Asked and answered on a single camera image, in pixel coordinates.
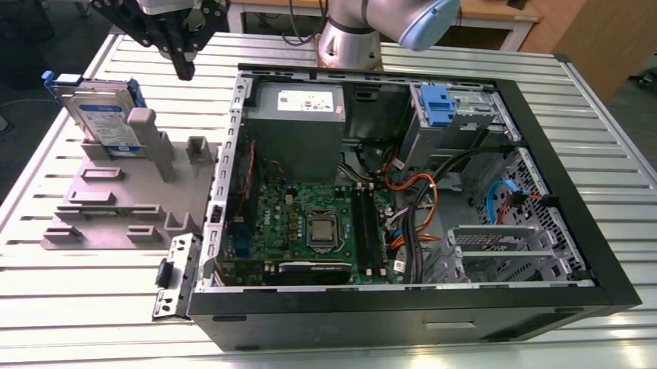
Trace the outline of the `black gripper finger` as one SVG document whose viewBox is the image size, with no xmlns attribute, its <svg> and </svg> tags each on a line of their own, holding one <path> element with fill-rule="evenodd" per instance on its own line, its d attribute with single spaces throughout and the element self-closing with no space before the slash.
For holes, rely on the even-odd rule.
<svg viewBox="0 0 657 369">
<path fill-rule="evenodd" d="M 145 23 L 142 20 L 143 13 L 138 1 L 92 1 L 91 7 L 100 15 L 113 22 L 139 43 L 141 37 L 145 36 Z M 179 79 L 183 79 L 185 72 L 185 50 L 161 50 L 165 56 L 170 57 Z"/>
<path fill-rule="evenodd" d="M 185 25 L 187 26 L 185 40 L 185 72 L 183 79 L 191 80 L 195 67 L 194 59 L 205 49 L 217 32 L 229 30 L 229 1 L 195 1 L 195 7 L 189 13 Z"/>
</svg>

